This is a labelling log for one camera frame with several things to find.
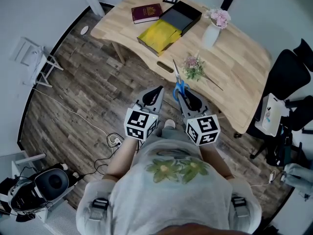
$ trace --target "white box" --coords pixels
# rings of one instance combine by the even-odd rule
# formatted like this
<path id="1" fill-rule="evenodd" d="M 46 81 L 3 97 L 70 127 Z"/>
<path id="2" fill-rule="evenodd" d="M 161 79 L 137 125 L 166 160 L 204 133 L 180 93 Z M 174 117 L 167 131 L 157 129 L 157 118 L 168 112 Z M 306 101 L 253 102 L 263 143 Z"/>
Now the white box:
<path id="1" fill-rule="evenodd" d="M 186 133 L 197 146 L 215 142 L 220 132 L 216 115 L 191 118 L 187 121 Z"/>
<path id="2" fill-rule="evenodd" d="M 266 135 L 276 136 L 282 116 L 283 103 L 272 93 L 263 97 L 260 121 L 255 121 L 254 126 Z"/>
<path id="3" fill-rule="evenodd" d="M 146 141 L 157 128 L 158 115 L 128 108 L 124 129 L 128 137 Z"/>

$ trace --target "white marker cube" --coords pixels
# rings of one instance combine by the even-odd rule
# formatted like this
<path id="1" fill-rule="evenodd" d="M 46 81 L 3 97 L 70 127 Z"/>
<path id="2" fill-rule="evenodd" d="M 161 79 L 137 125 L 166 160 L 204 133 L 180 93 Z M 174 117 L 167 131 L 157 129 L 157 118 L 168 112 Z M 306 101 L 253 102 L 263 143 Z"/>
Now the white marker cube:
<path id="1" fill-rule="evenodd" d="M 158 115 L 128 108 L 124 128 L 125 134 L 138 140 L 146 141 L 157 128 Z"/>
<path id="2" fill-rule="evenodd" d="M 216 115 L 191 118 L 187 121 L 186 133 L 197 146 L 215 142 L 220 132 Z"/>

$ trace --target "blue scissors handle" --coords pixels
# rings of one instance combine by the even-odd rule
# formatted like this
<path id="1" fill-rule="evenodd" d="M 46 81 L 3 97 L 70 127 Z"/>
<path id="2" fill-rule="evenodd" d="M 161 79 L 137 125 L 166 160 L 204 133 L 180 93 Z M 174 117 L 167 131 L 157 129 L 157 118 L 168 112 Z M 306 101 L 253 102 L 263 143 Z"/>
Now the blue scissors handle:
<path id="1" fill-rule="evenodd" d="M 190 89 L 188 84 L 185 84 L 185 82 L 182 80 L 181 84 L 179 82 L 176 82 L 176 86 L 173 90 L 173 97 L 176 101 L 178 101 L 178 98 L 175 96 L 176 91 L 180 92 L 183 96 L 185 96 L 185 88 Z"/>

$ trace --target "strap buckle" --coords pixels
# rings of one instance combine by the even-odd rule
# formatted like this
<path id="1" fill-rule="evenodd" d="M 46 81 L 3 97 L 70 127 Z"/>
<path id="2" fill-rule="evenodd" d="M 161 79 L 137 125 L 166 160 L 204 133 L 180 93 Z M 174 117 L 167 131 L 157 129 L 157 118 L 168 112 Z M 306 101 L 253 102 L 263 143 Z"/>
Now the strap buckle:
<path id="1" fill-rule="evenodd" d="M 247 217 L 249 216 L 249 210 L 246 206 L 246 200 L 242 197 L 234 196 L 231 199 L 234 205 L 237 217 Z"/>
<path id="2" fill-rule="evenodd" d="M 107 211 L 109 206 L 109 201 L 105 198 L 97 198 L 92 202 L 90 208 L 91 220 L 100 221 L 103 218 L 103 214 Z"/>

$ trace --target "gray pants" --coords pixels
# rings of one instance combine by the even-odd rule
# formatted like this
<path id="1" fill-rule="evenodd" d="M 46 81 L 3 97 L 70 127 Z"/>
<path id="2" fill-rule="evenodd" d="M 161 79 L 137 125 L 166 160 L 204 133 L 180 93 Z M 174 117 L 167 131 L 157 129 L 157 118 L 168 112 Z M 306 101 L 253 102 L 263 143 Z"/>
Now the gray pants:
<path id="1" fill-rule="evenodd" d="M 193 142 L 189 139 L 186 133 L 184 133 L 183 131 L 178 131 L 174 129 L 172 126 L 167 126 L 162 129 L 162 134 L 160 137 L 158 137 L 156 134 L 151 134 L 147 138 L 145 143 L 142 145 L 141 149 L 155 141 L 159 141 L 162 139 L 174 139 L 174 140 L 189 142 L 193 144 Z"/>
<path id="2" fill-rule="evenodd" d="M 313 170 L 306 169 L 298 164 L 288 164 L 285 166 L 284 171 L 286 177 L 283 182 L 307 195 L 313 193 Z"/>

